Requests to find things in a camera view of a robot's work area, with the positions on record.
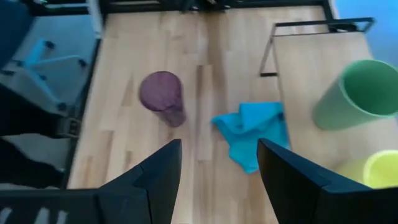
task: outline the wooden table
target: wooden table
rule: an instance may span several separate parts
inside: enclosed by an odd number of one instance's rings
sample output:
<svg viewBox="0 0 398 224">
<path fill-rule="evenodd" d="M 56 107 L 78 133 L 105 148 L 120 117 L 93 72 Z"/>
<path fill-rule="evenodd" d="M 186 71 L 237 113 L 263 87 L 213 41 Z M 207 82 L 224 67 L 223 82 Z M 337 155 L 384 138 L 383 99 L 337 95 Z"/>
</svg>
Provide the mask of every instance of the wooden table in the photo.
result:
<svg viewBox="0 0 398 224">
<path fill-rule="evenodd" d="M 328 54 L 325 49 L 332 51 L 331 43 L 337 40 L 330 39 L 329 43 L 315 39 L 312 43 L 311 38 L 315 36 L 305 36 L 309 38 L 307 41 L 301 40 L 304 37 L 281 37 L 276 45 L 280 77 L 258 76 L 266 40 L 274 23 L 324 19 L 321 7 L 232 9 L 220 14 L 109 15 L 68 188 L 99 187 L 140 163 L 171 139 L 180 138 L 182 176 L 173 224 L 277 223 L 259 174 L 245 174 L 228 157 L 228 144 L 209 121 L 215 115 L 236 112 L 243 101 L 280 101 L 282 93 L 295 152 L 324 166 L 348 158 L 346 155 L 353 152 L 343 148 L 354 144 L 350 138 L 345 144 L 333 142 L 333 138 L 324 137 L 330 133 L 315 130 L 309 119 L 300 119 L 306 116 L 310 103 L 316 100 L 314 97 L 322 93 L 321 87 L 326 88 L 340 71 L 327 63 L 339 63 L 345 57 L 351 60 L 355 51 L 360 53 L 363 49 L 367 54 L 357 56 L 369 57 L 363 38 L 350 48 L 352 51 L 340 52 L 342 56 L 315 58 L 321 62 L 316 65 L 303 52 Z M 284 34 L 301 31 L 287 29 Z M 295 44 L 299 42 L 306 47 Z M 293 56 L 290 54 L 295 54 L 296 61 L 291 62 Z M 267 72 L 275 71 L 272 60 L 271 57 L 265 67 Z M 306 69 L 311 70 L 296 69 L 307 64 L 310 66 Z M 314 70 L 323 70 L 321 65 L 328 68 L 326 77 Z M 187 121 L 176 129 L 159 121 L 137 98 L 141 80 L 159 70 L 178 75 L 184 86 Z M 319 74 L 319 86 L 308 82 L 307 73 Z M 311 97 L 308 86 L 319 88 L 312 98 L 306 98 Z M 391 123 L 387 123 L 381 127 L 390 127 Z M 304 125 L 304 133 L 299 133 L 300 125 Z M 338 140 L 344 139 L 340 134 Z M 322 144 L 334 150 L 321 150 Z M 340 146 L 338 150 L 342 156 L 332 145 Z M 382 142 L 379 146 L 381 149 L 395 144 Z"/>
<path fill-rule="evenodd" d="M 326 168 L 398 149 L 394 118 L 342 131 L 318 129 L 311 113 L 349 63 L 372 58 L 362 32 L 275 37 L 275 55 L 292 150 Z"/>
</svg>

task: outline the cup rim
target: cup rim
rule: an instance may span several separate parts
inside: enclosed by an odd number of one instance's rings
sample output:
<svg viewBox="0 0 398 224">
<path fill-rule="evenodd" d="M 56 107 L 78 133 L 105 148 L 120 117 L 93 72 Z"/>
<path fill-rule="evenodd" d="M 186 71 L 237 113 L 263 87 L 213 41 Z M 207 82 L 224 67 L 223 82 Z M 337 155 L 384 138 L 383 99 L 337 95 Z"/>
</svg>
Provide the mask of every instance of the cup rim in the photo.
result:
<svg viewBox="0 0 398 224">
<path fill-rule="evenodd" d="M 383 64 L 383 65 L 386 65 L 387 67 L 389 67 L 389 68 L 393 69 L 394 71 L 396 71 L 396 74 L 397 74 L 397 76 L 398 76 L 398 70 L 397 70 L 396 68 L 394 68 L 392 65 L 389 65 L 389 64 L 386 63 L 386 62 L 383 62 L 383 61 L 380 61 L 380 60 L 375 60 L 375 59 L 363 59 L 363 60 L 357 60 L 357 61 L 355 61 L 355 62 L 352 62 L 351 64 L 349 64 L 349 65 L 342 71 L 342 73 L 345 74 L 345 71 L 347 71 L 347 69 L 350 68 L 352 65 L 357 64 L 357 63 L 361 63 L 361 62 L 366 62 L 366 61 L 368 61 L 368 62 L 377 62 L 377 63 L 381 63 L 381 64 Z M 391 116 L 394 116 L 394 115 L 397 115 L 397 114 L 398 114 L 398 109 L 397 109 L 397 111 L 395 111 L 395 112 L 393 112 L 393 113 L 391 113 L 391 114 L 383 114 L 383 115 L 381 115 L 381 114 L 374 114 L 374 113 L 368 112 L 368 111 L 366 111 L 366 110 L 360 108 L 360 107 L 348 96 L 347 91 L 346 91 L 346 88 L 345 88 L 345 86 L 344 86 L 344 79 L 345 79 L 345 75 L 341 75 L 341 76 L 339 77 L 339 79 L 338 79 L 338 86 L 339 86 L 341 92 L 343 93 L 344 98 L 348 101 L 348 103 L 349 103 L 351 106 L 353 106 L 353 107 L 356 108 L 357 110 L 359 110 L 359 111 L 361 111 L 361 112 L 363 112 L 363 113 L 365 113 L 365 114 L 378 117 L 378 118 L 390 118 Z"/>
<path fill-rule="evenodd" d="M 387 150 L 382 150 L 382 151 L 379 151 L 379 152 L 371 155 L 367 159 L 367 161 L 365 162 L 365 165 L 364 165 L 364 172 L 363 172 L 363 176 L 362 176 L 364 184 L 367 186 L 369 186 L 371 184 L 371 181 L 370 181 L 371 169 L 377 160 L 379 160 L 380 158 L 382 158 L 384 156 L 397 155 L 397 154 L 398 154 L 398 150 L 387 149 Z"/>
</svg>

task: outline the purple cup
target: purple cup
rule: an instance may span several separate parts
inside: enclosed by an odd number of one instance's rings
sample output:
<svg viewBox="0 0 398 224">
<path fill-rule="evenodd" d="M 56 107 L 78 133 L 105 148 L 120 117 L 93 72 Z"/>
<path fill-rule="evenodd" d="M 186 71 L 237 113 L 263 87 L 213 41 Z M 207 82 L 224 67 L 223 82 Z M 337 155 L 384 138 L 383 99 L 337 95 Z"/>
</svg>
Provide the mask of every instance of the purple cup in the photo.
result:
<svg viewBox="0 0 398 224">
<path fill-rule="evenodd" d="M 139 87 L 139 99 L 170 127 L 178 127 L 186 119 L 182 84 L 173 73 L 161 71 L 148 75 Z"/>
</svg>

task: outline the black metal frame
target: black metal frame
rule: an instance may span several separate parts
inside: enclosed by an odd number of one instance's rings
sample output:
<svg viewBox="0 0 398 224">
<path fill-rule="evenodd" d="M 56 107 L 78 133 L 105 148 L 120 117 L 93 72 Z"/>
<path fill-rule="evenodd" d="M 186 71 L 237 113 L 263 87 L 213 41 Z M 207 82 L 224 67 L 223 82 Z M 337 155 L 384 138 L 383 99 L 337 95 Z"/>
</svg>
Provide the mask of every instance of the black metal frame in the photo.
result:
<svg viewBox="0 0 398 224">
<path fill-rule="evenodd" d="M 358 22 L 366 22 L 367 24 L 363 29 L 359 29 L 356 23 Z M 303 21 L 303 22 L 278 22 L 274 24 L 271 29 L 270 37 L 266 44 L 266 49 L 264 51 L 264 55 L 261 60 L 259 76 L 260 77 L 276 77 L 278 76 L 277 72 L 263 72 L 266 66 L 266 62 L 268 56 L 270 54 L 272 44 L 274 43 L 274 37 L 281 36 L 290 36 L 290 35 L 317 35 L 317 34 L 338 34 L 344 32 L 367 32 L 375 23 L 374 18 L 372 17 L 364 17 L 364 18 L 355 18 L 355 19 L 330 19 L 324 21 Z M 309 33 L 309 34 L 289 34 L 289 35 L 275 35 L 277 29 L 279 27 L 295 27 L 295 26 L 317 26 L 317 25 L 327 25 L 328 32 L 318 32 L 318 33 Z"/>
<path fill-rule="evenodd" d="M 21 0 L 28 5 L 30 12 L 35 16 L 62 16 L 88 14 L 86 7 L 60 7 L 50 9 L 45 4 L 37 4 L 34 0 Z M 46 4 L 79 4 L 85 0 L 47 0 Z M 149 11 L 225 11 L 231 8 L 251 7 L 287 7 L 287 6 L 320 6 L 326 20 L 333 19 L 333 12 L 329 0 L 216 0 L 210 4 L 207 0 L 99 0 L 99 9 L 102 15 L 122 12 L 149 12 Z"/>
</svg>

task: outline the green cup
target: green cup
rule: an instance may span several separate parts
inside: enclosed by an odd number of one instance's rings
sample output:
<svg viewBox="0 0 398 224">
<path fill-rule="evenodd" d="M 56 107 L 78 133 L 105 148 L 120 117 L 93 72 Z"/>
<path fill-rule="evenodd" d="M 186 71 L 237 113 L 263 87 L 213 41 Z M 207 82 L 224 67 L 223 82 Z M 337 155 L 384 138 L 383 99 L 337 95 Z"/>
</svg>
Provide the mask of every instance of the green cup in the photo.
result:
<svg viewBox="0 0 398 224">
<path fill-rule="evenodd" d="M 315 124 L 339 130 L 398 113 L 398 71 L 378 60 L 348 65 L 313 110 Z"/>
</svg>

